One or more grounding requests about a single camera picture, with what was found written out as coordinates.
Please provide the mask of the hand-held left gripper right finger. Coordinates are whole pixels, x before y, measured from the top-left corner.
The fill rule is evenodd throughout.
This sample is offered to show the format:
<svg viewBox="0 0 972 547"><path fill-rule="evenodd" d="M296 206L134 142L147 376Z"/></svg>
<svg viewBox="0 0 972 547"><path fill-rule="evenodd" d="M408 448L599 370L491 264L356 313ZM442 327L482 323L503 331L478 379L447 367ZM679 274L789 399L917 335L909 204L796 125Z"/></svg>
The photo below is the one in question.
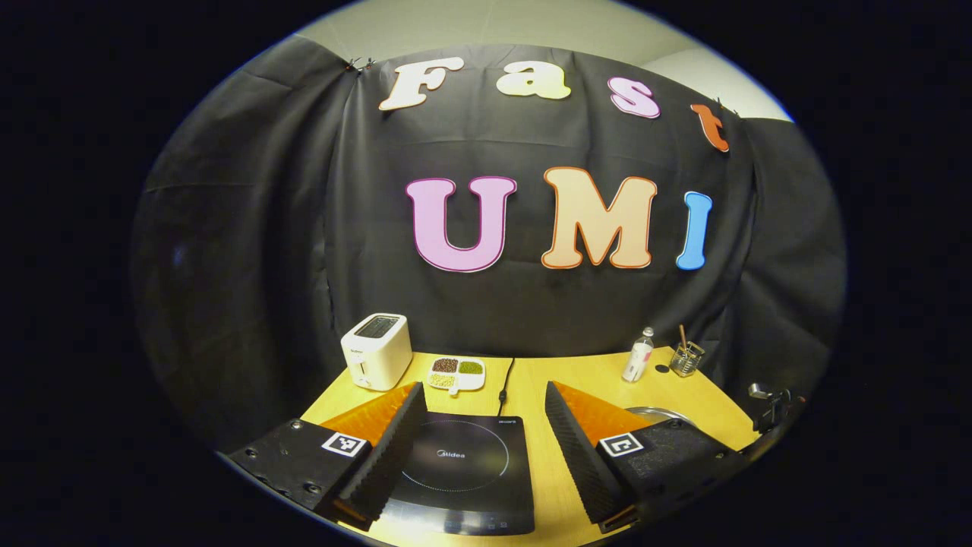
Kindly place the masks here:
<svg viewBox="0 0 972 547"><path fill-rule="evenodd" d="M669 516L749 463L690 422L651 423L549 381L545 413L591 523L603 533Z"/></svg>

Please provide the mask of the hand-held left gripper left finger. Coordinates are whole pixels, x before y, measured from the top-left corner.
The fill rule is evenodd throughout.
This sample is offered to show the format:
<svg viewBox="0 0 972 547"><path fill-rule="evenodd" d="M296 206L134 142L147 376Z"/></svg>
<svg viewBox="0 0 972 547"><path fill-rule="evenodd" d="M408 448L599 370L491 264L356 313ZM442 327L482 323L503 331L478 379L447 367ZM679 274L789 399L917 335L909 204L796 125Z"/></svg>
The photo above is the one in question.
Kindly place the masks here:
<svg viewBox="0 0 972 547"><path fill-rule="evenodd" d="M323 519L367 532L426 420L424 385L410 382L319 425L288 420L228 458Z"/></svg>

